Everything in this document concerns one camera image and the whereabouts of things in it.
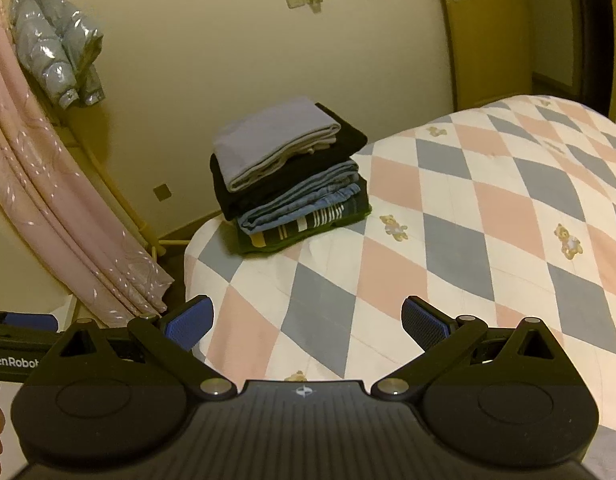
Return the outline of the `silver-blue puffer jacket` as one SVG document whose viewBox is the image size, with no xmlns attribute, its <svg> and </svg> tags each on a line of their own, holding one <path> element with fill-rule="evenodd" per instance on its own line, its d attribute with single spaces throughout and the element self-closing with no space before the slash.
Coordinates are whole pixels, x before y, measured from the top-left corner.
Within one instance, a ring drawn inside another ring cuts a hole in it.
<svg viewBox="0 0 616 480">
<path fill-rule="evenodd" d="M 94 62 L 104 35 L 68 0 L 11 0 L 16 55 L 48 100 L 63 110 L 105 99 Z"/>
</svg>

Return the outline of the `black folded garment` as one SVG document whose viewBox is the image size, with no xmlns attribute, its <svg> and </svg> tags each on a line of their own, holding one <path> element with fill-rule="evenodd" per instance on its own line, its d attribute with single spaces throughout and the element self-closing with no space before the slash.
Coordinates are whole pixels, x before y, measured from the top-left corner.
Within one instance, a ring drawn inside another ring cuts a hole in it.
<svg viewBox="0 0 616 480">
<path fill-rule="evenodd" d="M 227 190 L 217 157 L 215 154 L 210 156 L 209 167 L 212 174 L 213 189 L 223 216 L 227 221 L 241 217 L 258 206 L 271 203 L 297 184 L 336 164 L 345 162 L 353 154 L 364 148 L 367 143 L 367 136 L 363 132 L 350 125 L 349 122 L 346 122 L 322 103 L 316 102 L 315 106 L 340 124 L 336 142 L 330 148 L 325 148 L 325 150 L 317 151 L 314 154 L 291 156 L 274 174 L 250 185 L 243 191 L 229 192 Z"/>
</svg>

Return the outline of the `dark green folded garment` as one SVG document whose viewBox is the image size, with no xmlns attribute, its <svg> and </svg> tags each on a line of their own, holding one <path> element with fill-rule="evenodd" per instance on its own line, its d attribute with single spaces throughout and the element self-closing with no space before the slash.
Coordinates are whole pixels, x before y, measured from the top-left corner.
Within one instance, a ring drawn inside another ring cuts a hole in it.
<svg viewBox="0 0 616 480">
<path fill-rule="evenodd" d="M 350 226 L 353 223 L 357 223 L 363 220 L 371 211 L 372 207 L 370 205 L 369 196 L 367 196 L 367 190 L 365 186 L 362 186 L 361 191 L 352 197 L 348 198 L 344 203 L 341 203 L 345 206 L 345 212 L 343 218 L 337 220 L 330 224 L 329 226 L 325 226 L 324 228 L 317 228 L 313 231 L 309 231 L 307 234 L 299 235 L 288 242 L 280 243 L 277 245 L 273 245 L 268 248 L 260 248 L 257 249 L 251 246 L 248 237 L 250 234 L 246 234 L 240 228 L 236 229 L 237 236 L 237 248 L 242 254 L 254 254 L 255 252 L 279 252 L 286 247 L 294 245 L 302 240 L 310 236 L 314 236 L 317 234 L 321 234 L 331 229 L 342 228 L 343 226 Z"/>
</svg>

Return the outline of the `wooden door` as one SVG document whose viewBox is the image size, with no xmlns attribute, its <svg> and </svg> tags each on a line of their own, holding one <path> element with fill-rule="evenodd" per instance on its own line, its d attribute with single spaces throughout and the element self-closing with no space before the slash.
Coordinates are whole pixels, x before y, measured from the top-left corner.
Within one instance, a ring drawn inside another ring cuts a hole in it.
<svg viewBox="0 0 616 480">
<path fill-rule="evenodd" d="M 457 108 L 531 91 L 527 0 L 443 0 Z"/>
</svg>

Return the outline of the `striped folded shirt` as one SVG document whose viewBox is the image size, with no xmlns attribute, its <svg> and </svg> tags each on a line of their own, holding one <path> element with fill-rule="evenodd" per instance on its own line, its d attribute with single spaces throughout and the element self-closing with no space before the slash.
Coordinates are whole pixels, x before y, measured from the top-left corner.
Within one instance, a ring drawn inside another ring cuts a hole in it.
<svg viewBox="0 0 616 480">
<path fill-rule="evenodd" d="M 327 206 L 309 212 L 296 220 L 291 220 L 267 229 L 262 232 L 250 234 L 248 237 L 251 246 L 260 249 L 288 242 L 299 235 L 307 234 L 317 228 L 324 228 L 343 218 L 345 206 L 343 204 Z"/>
</svg>

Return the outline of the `grey-purple long pants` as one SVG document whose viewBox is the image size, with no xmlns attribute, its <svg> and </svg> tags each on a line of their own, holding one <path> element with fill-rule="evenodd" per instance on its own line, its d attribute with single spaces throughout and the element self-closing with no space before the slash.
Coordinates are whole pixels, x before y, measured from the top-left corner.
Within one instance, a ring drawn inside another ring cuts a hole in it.
<svg viewBox="0 0 616 480">
<path fill-rule="evenodd" d="M 213 140 L 225 186 L 242 191 L 297 154 L 325 150 L 341 125 L 305 96 L 275 104 L 223 127 Z"/>
</svg>

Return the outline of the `blue folded jeans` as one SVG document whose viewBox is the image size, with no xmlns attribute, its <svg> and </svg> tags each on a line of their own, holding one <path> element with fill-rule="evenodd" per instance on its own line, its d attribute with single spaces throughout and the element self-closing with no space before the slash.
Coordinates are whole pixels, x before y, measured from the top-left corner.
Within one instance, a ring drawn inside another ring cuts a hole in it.
<svg viewBox="0 0 616 480">
<path fill-rule="evenodd" d="M 280 197 L 236 218 L 245 234 L 255 234 L 344 203 L 361 191 L 359 165 L 351 158 L 296 184 Z"/>
</svg>

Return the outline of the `checkered pink grey bedspread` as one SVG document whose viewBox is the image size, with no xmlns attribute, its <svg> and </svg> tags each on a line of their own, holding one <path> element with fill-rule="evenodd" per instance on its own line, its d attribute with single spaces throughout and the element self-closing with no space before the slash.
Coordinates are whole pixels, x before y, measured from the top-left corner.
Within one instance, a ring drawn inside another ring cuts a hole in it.
<svg viewBox="0 0 616 480">
<path fill-rule="evenodd" d="M 209 220 L 184 254 L 212 330 L 193 350 L 233 382 L 375 382 L 419 347 L 402 302 L 513 327 L 541 318 L 600 410 L 585 457 L 616 479 L 616 124 L 515 96 L 377 141 L 355 159 L 370 214 L 276 254 L 243 256 Z"/>
</svg>

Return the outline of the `pink curtain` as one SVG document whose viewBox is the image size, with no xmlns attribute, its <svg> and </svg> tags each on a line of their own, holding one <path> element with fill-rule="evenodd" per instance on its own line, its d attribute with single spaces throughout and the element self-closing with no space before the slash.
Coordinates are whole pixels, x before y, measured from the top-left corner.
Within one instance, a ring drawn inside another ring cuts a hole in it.
<svg viewBox="0 0 616 480">
<path fill-rule="evenodd" d="M 103 323 L 162 314 L 173 279 L 65 148 L 15 54 L 0 0 L 0 207 L 54 278 Z"/>
</svg>

